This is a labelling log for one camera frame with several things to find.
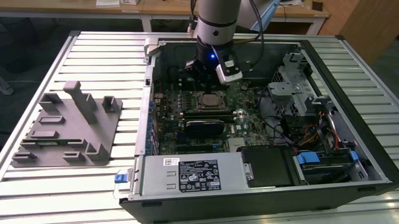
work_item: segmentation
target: metal extrusion table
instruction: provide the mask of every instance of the metal extrusion table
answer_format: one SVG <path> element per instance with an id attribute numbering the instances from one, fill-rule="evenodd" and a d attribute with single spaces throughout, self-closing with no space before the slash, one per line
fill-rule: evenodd
<path id="1" fill-rule="evenodd" d="M 133 166 L 140 119 L 144 74 L 144 40 L 149 37 L 190 38 L 179 33 L 75 32 L 27 107 L 0 153 L 1 223 L 113 223 L 133 224 L 135 218 L 113 196 L 113 175 Z M 236 35 L 248 38 L 251 35 Z M 266 39 L 299 40 L 300 35 L 267 35 Z M 344 40 L 334 36 L 306 36 L 363 116 L 380 144 L 399 166 L 399 101 Z M 113 140 L 112 160 L 103 167 L 13 168 L 11 158 L 40 111 L 44 92 L 61 98 L 64 82 L 79 80 L 93 98 L 113 95 L 124 107 Z M 320 81 L 315 81 L 322 93 Z M 129 186 L 120 185 L 119 193 Z M 224 218 L 190 223 L 398 223 L 399 191 L 370 196 L 334 210 Z"/>

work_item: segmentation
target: warning label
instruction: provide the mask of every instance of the warning label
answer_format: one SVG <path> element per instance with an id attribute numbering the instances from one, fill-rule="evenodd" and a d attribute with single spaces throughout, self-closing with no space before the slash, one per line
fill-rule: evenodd
<path id="1" fill-rule="evenodd" d="M 179 162 L 179 190 L 222 190 L 218 160 Z"/>

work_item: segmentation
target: wooden desk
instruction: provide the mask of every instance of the wooden desk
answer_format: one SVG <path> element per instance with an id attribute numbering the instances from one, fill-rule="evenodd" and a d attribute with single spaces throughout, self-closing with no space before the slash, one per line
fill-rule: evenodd
<path id="1" fill-rule="evenodd" d="M 99 13 L 123 14 L 124 10 L 141 13 L 144 0 L 137 5 L 119 8 L 96 8 L 96 0 L 0 0 L 0 11 L 43 13 Z"/>
<path id="2" fill-rule="evenodd" d="M 178 0 L 144 0 L 141 9 L 147 20 L 151 19 L 179 19 L 187 20 L 190 17 L 190 3 Z M 318 35 L 326 18 L 330 13 L 324 9 L 322 12 L 312 8 L 312 0 L 304 0 L 304 6 L 287 6 L 278 8 L 272 22 L 304 22 L 311 23 L 307 31 L 308 35 Z"/>
<path id="3" fill-rule="evenodd" d="M 187 20 L 190 3 L 176 0 L 141 0 L 119 8 L 96 8 L 96 0 L 0 0 L 0 16 L 43 18 L 141 19 L 144 32 L 151 32 L 152 19 Z M 274 22 L 311 23 L 307 34 L 316 35 L 330 14 L 311 10 L 311 0 L 303 6 L 279 8 Z"/>

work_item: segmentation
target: red cable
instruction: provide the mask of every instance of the red cable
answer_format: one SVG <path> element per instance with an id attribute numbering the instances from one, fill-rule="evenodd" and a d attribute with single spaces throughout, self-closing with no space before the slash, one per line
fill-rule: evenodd
<path id="1" fill-rule="evenodd" d="M 306 130 L 304 130 L 304 139 L 306 139 L 306 137 L 307 137 L 307 131 L 308 131 L 310 127 L 315 127 L 315 126 L 318 126 L 318 125 L 310 125 L 310 126 L 306 128 Z"/>

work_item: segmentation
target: gray plastic block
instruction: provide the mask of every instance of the gray plastic block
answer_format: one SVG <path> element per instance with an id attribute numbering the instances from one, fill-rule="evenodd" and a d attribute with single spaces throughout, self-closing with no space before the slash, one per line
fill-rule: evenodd
<path id="1" fill-rule="evenodd" d="M 103 145 L 100 145 L 100 147 L 95 149 L 93 145 L 88 144 L 85 148 L 85 154 L 92 161 L 100 161 L 104 160 L 105 158 L 108 159 L 109 157 L 109 154 L 104 149 Z"/>
<path id="2" fill-rule="evenodd" d="M 116 102 L 116 99 L 115 97 L 111 97 L 111 96 L 105 96 L 103 98 L 103 108 L 105 110 L 105 113 L 113 113 L 113 112 L 117 112 L 119 108 L 117 108 L 117 102 Z"/>
<path id="3" fill-rule="evenodd" d="M 81 152 L 64 152 L 63 159 L 68 163 L 73 163 L 73 162 L 81 162 L 81 161 L 84 161 L 85 157 L 83 156 Z"/>
<path id="4" fill-rule="evenodd" d="M 56 131 L 35 131 L 31 134 L 31 138 L 33 139 L 56 139 L 59 137 L 59 133 Z"/>
<path id="5" fill-rule="evenodd" d="M 79 81 L 67 81 L 64 85 L 64 92 L 68 93 L 75 101 L 75 105 L 85 118 L 88 124 L 97 123 L 95 117 L 95 100 L 91 94 L 83 94 L 80 91 L 80 82 Z"/>
<path id="6" fill-rule="evenodd" d="M 79 82 L 67 82 L 64 90 L 72 99 L 45 94 L 31 131 L 13 156 L 13 167 L 101 166 L 108 163 L 121 100 L 93 99 L 83 94 Z"/>
<path id="7" fill-rule="evenodd" d="M 43 117 L 40 120 L 39 120 L 40 124 L 45 125 L 60 125 L 65 122 L 65 119 L 63 116 L 49 116 L 49 117 Z"/>
<path id="8" fill-rule="evenodd" d="M 61 104 L 61 103 L 63 100 L 60 99 L 56 93 L 45 93 L 41 97 L 41 100 L 39 101 L 43 110 L 45 110 L 48 113 L 56 113 L 57 112 L 56 104 Z"/>
<path id="9" fill-rule="evenodd" d="M 33 153 L 24 152 L 24 153 L 15 153 L 12 157 L 13 161 L 17 163 L 31 163 L 35 162 L 37 156 Z"/>

